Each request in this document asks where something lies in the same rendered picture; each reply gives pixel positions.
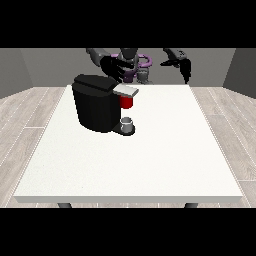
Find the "black coffee machine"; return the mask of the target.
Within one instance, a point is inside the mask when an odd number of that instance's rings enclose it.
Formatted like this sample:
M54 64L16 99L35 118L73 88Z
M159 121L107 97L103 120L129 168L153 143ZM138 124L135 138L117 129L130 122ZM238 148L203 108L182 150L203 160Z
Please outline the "black coffee machine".
M74 78L72 91L79 122L85 128L101 133L116 132L123 136L135 133L135 126L129 133L121 131L121 110L119 95L113 89L119 83L113 78L80 74Z

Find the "red pod holder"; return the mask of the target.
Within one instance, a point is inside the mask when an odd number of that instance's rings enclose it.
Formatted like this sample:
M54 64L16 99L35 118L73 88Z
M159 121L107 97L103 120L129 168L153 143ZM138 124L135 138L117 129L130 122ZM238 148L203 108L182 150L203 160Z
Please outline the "red pod holder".
M120 107L123 109L129 109L133 106L133 99L130 97L120 96Z

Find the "small grey cup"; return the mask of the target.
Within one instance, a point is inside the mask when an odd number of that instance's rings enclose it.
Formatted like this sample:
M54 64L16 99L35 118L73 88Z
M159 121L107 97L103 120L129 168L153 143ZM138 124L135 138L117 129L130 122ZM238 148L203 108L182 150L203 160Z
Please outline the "small grey cup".
M123 117L120 120L121 131L124 133L129 133L133 129L133 121L130 117Z

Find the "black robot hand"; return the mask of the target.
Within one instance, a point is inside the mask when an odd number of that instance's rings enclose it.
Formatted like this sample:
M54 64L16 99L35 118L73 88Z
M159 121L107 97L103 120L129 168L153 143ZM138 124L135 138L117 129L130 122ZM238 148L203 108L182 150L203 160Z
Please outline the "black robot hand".
M180 73L184 79L184 83L187 84L191 77L191 61L189 59L176 59L167 60L161 63L161 66L174 66L179 68Z
M100 60L100 67L108 77L121 83L124 78L124 68L133 69L134 65L111 56L104 56Z

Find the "pale grey machine lid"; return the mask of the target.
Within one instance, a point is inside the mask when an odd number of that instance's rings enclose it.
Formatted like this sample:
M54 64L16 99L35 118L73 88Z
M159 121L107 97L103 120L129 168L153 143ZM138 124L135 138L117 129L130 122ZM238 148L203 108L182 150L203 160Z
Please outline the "pale grey machine lid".
M139 92L138 88L130 87L124 84L118 84L114 89L113 93L122 97L133 98Z

